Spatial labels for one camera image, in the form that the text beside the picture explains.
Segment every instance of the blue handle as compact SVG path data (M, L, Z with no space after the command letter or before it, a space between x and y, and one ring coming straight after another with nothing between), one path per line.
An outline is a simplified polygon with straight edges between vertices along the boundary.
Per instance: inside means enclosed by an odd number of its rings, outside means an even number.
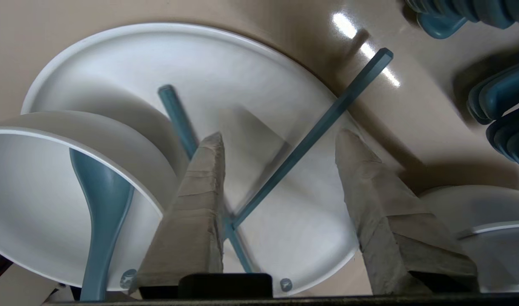
M493 141L495 145L495 149L499 151L499 153L502 153L507 159L510 161L515 161L513 159L511 153L509 152L507 148L507 143L511 137L515 133L519 131L519 116L515 116L513 120L510 122L507 122L503 126L501 126L496 133L494 134Z
M80 300L104 300L108 268L134 188L95 159L70 149L71 163L91 216L91 242Z
M193 128L191 128L188 116L176 95L176 91L174 91L172 85L166 85L159 88L158 94L163 106L168 112L169 118L175 125L186 155L188 155L188 158L191 160L195 151L197 151L197 139L195 138Z
M290 153L288 158L279 166L273 176L262 186L254 197L246 204L244 209L234 220L233 227L237 228L250 213L261 203L263 199L277 186L286 174L299 162L299 160L309 151L309 149L322 137L333 123L347 110L356 100L364 89L388 66L394 58L392 51L387 48L380 49L375 56L366 64L360 73L354 78L351 84L326 113L320 118L318 123L308 132L307 136Z

